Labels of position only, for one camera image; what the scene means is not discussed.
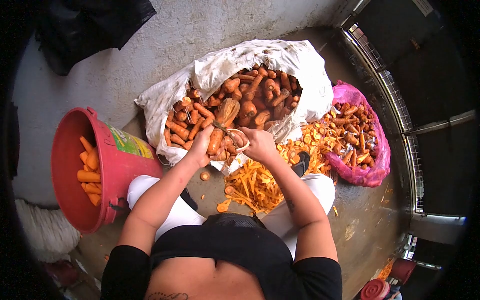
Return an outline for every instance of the black shirt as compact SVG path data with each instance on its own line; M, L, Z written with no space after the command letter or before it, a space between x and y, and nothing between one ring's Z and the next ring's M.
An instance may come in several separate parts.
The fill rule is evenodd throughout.
M102 277L102 299L143 299L151 271L172 257L205 257L237 264L258 278L265 299L342 299L340 265L326 257L293 263L285 243L264 228L218 225L175 227L152 256L132 246L115 247Z

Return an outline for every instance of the white pants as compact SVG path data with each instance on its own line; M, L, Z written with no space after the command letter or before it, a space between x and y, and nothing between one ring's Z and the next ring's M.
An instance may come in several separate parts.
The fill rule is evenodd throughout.
M301 179L319 199L325 213L328 214L335 199L335 186L333 181L323 174L308 174ZM140 196L159 180L159 178L150 177L148 175L141 175L135 178L128 187L127 202L130 209L133 208ZM199 215L188 206L180 196L178 196L167 219L157 230L155 241L162 234L174 227L182 225L201 225L205 221L206 218ZM298 230L293 224L285 201L282 201L269 214L264 216L262 222L268 230L278 235L283 242L285 242L292 253L292 257L295 258Z

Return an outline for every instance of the pink mesh bag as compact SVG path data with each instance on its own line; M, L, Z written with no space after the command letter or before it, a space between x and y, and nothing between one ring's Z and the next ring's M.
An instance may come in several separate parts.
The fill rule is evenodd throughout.
M363 104L366 108L372 108L368 104L365 96L355 87L338 80L337 85L333 87L334 99L332 105L338 103L350 103L350 105L359 106ZM326 154L327 159L341 178L355 185L374 188L382 184L382 180L390 173L390 146L385 138L384 131L377 114L372 109L372 125L377 132L378 144L375 147L377 157L375 165L372 168L362 170L360 167L347 167L342 159L335 153Z

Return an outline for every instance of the bucket label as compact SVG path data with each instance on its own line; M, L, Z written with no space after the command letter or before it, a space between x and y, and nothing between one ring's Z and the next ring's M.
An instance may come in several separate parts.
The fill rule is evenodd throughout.
M148 144L144 140L108 124L107 126L108 129L110 129L110 132L112 132L118 150L153 159L152 151L150 151L147 146Z

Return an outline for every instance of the black bag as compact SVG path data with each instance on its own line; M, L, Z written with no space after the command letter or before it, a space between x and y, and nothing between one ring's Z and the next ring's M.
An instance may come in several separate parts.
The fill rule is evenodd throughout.
M149 0L51 0L36 37L49 67L66 76L92 54L120 50L155 14Z

